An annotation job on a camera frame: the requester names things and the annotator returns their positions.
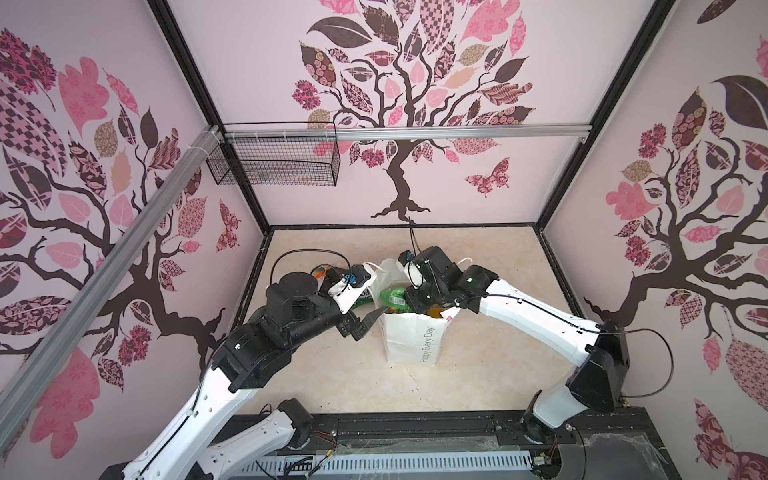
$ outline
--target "white paper bag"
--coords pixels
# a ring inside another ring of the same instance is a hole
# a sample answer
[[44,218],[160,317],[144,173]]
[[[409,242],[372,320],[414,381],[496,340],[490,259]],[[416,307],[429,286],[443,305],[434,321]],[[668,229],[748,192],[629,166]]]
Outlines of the white paper bag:
[[[379,294],[392,286],[410,286],[405,272],[398,268],[395,259],[381,262],[383,271],[377,272],[371,285],[371,295],[376,307],[384,306]],[[434,366],[440,356],[440,347],[451,320],[461,309],[457,306],[440,313],[442,318],[416,313],[384,313],[379,318],[384,338],[387,362]]]

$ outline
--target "aluminum rail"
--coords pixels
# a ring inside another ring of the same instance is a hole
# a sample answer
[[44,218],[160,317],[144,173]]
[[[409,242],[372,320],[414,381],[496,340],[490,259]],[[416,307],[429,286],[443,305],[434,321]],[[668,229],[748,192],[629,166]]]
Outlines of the aluminum rail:
[[64,315],[45,333],[40,346],[8,383],[0,395],[0,450],[13,439],[61,367],[69,360],[72,350],[123,280],[195,170],[218,146],[220,135],[217,132],[218,127],[209,126],[197,135],[163,187],[151,198],[93,277],[74,297]]
[[[317,137],[331,135],[330,129],[295,128],[255,130],[253,125],[232,124],[227,138]],[[465,127],[337,128],[339,141],[408,140],[412,138],[503,138],[503,137],[586,137],[589,124],[469,125]]]

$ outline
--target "wire basket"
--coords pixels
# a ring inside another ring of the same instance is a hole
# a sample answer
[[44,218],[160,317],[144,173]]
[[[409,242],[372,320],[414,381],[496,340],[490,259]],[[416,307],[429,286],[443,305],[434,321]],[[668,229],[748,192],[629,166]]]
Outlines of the wire basket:
[[295,123],[309,124],[310,130],[267,130],[227,138],[207,159],[216,183],[335,187],[341,164],[336,126],[329,122],[273,124]]

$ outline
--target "metal frame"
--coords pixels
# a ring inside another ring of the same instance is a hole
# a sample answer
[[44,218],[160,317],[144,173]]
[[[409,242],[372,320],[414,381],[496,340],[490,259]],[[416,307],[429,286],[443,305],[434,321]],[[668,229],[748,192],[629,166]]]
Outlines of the metal frame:
[[184,152],[163,187],[151,198],[136,221],[104,259],[93,277],[72,300],[37,349],[29,356],[0,395],[0,449],[11,441],[38,400],[69,360],[72,350],[93,323],[110,295],[125,277],[136,255],[174,205],[187,182],[220,142],[217,127],[202,131]]

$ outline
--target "beige floor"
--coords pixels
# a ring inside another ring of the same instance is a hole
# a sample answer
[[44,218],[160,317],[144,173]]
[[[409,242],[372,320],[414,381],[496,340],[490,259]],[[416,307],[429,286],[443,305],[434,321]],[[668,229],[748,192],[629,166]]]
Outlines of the beige floor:
[[[569,311],[533,229],[529,227],[415,229],[421,248],[440,246],[454,261],[478,263],[561,310]],[[378,263],[410,250],[407,229],[278,230],[266,255],[250,313],[264,304],[275,259],[296,248],[338,250],[352,263]],[[343,260],[326,253],[295,253],[275,269],[309,271]],[[372,307],[356,312],[364,316]],[[302,345],[240,413],[258,413],[298,398],[310,412],[405,412],[524,409],[539,389],[560,379],[570,364],[548,346],[496,319],[461,312],[443,341],[437,366],[391,366],[380,328],[355,342],[336,329]]]

